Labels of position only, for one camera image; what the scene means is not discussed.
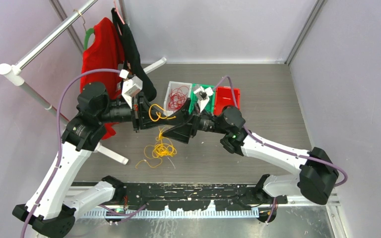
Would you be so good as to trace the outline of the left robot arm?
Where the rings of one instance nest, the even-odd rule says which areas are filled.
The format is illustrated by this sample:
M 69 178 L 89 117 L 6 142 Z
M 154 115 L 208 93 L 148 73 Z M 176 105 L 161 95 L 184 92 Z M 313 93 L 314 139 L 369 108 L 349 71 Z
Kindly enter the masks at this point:
M 123 182 L 102 178 L 94 187 L 73 199 L 66 194 L 85 161 L 106 134 L 107 122 L 132 122 L 134 129 L 147 129 L 160 124 L 178 123 L 179 116 L 165 116 L 153 108 L 143 93 L 134 100 L 137 106 L 111 100 L 101 82 L 85 85 L 78 98 L 78 114 L 58 132 L 58 152 L 36 193 L 25 204 L 15 206 L 13 215 L 49 238 L 63 238 L 75 221 L 105 202 L 122 203 L 126 196 Z

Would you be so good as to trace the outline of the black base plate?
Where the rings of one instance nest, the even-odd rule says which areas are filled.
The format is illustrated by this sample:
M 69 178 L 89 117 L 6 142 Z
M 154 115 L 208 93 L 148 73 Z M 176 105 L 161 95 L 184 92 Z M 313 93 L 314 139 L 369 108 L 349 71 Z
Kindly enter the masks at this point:
M 105 205 L 119 205 L 148 211 L 204 211 L 213 203 L 215 211 L 245 211 L 273 203 L 254 184 L 233 183 L 126 183 L 122 195 L 115 195 Z

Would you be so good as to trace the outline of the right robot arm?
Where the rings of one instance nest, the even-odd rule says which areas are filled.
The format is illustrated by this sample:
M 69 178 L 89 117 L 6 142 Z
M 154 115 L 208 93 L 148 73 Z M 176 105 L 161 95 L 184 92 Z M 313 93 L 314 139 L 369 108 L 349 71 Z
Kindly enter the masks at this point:
M 188 143 L 198 131 L 223 134 L 220 143 L 229 153 L 257 158 L 288 172 L 286 176 L 261 177 L 255 191 L 260 203 L 283 195 L 302 195 L 319 205 L 328 203 L 339 172 L 323 149 L 296 149 L 262 138 L 245 127 L 246 121 L 235 106 L 226 106 L 218 116 L 187 111 L 175 115 L 183 115 L 183 121 L 164 131 L 164 137 Z

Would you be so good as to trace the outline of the white plastic bin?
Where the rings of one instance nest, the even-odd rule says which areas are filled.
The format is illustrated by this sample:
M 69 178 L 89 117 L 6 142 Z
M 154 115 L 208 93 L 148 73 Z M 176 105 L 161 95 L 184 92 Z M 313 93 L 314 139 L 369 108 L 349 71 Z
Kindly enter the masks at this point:
M 191 83 L 170 81 L 164 100 L 164 109 L 167 116 L 176 112 L 191 96 Z

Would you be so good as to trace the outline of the green plastic bin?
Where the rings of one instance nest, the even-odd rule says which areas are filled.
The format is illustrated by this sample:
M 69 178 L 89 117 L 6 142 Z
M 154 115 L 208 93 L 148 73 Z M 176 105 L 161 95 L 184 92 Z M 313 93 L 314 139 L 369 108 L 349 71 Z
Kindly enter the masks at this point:
M 190 95 L 191 104 L 190 104 L 190 108 L 189 108 L 189 113 L 190 114 L 192 114 L 194 108 L 196 107 L 196 105 L 195 105 L 195 103 L 196 103 L 196 97 L 193 95 L 193 90 L 192 90 L 195 85 L 197 85 L 197 84 L 193 84 L 192 88 L 191 88 L 191 95 Z M 212 87 L 212 89 L 214 91 L 213 96 L 210 98 L 210 101 L 209 101 L 208 105 L 204 109 L 204 111 L 206 111 L 207 113 L 213 114 L 213 112 L 214 112 L 214 99 L 215 99 L 215 89 L 214 89 L 214 86 L 213 85 L 204 85 L 204 84 L 199 84 L 199 85 L 203 86 L 204 88 L 206 88 L 206 87 Z

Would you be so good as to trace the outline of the red shirt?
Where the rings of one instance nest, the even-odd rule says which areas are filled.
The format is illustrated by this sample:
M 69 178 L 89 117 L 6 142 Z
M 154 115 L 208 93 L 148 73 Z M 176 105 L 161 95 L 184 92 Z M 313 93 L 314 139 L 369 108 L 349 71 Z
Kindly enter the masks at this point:
M 113 22 L 103 18 L 94 26 L 94 43 L 83 53 L 82 72 L 94 69 L 118 69 L 124 63 L 125 54 Z M 84 76 L 80 80 L 80 90 L 92 82 L 102 82 L 111 100 L 121 97 L 121 78 L 118 73 L 98 72 Z

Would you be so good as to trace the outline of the red plastic bin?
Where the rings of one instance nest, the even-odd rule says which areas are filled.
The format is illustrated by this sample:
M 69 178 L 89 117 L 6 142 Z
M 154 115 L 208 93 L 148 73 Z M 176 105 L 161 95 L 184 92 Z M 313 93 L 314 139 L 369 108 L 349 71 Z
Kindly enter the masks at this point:
M 234 99 L 230 87 L 219 86 L 215 89 L 214 112 L 219 116 L 226 106 L 234 106 Z

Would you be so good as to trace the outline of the black shirt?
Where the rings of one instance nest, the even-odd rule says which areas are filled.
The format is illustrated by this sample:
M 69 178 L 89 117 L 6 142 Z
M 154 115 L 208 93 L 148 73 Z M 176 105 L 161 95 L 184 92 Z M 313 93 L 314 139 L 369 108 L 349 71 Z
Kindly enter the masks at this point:
M 157 90 L 155 89 L 152 81 L 148 75 L 144 72 L 141 66 L 140 54 L 134 40 L 133 34 L 127 24 L 123 24 L 115 8 L 111 9 L 113 24 L 118 27 L 116 29 L 117 35 L 123 45 L 124 55 L 126 62 L 124 63 L 124 69 L 127 69 L 127 64 L 130 65 L 130 70 L 133 74 L 138 76 L 142 82 L 142 91 L 144 92 L 148 101 L 153 101 L 157 96 Z

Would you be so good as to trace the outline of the green hanger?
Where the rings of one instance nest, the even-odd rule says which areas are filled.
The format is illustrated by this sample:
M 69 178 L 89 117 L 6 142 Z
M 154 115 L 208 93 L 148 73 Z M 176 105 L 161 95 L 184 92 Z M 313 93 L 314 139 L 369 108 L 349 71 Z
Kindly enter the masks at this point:
M 89 39 L 93 34 L 95 34 L 94 28 L 89 28 L 88 30 L 86 30 L 83 43 L 84 51 L 88 49 Z

